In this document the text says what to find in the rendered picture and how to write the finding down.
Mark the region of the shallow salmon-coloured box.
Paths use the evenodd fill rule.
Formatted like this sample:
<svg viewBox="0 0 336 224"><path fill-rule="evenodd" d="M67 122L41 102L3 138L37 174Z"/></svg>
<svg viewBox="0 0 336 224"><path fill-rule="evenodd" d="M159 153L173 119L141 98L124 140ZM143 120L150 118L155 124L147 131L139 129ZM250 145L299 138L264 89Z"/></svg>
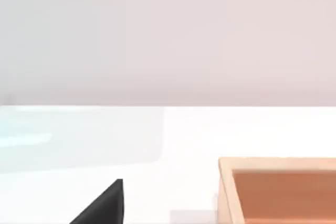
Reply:
<svg viewBox="0 0 336 224"><path fill-rule="evenodd" d="M218 224L336 224L336 158L221 157Z"/></svg>

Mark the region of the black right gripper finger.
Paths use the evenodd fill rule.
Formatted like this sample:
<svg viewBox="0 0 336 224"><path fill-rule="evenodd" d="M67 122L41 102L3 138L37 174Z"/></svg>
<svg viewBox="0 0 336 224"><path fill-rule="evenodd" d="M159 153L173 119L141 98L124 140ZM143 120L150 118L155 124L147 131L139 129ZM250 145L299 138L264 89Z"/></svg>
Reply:
<svg viewBox="0 0 336 224"><path fill-rule="evenodd" d="M69 224L123 224L123 221L123 179L117 179Z"/></svg>

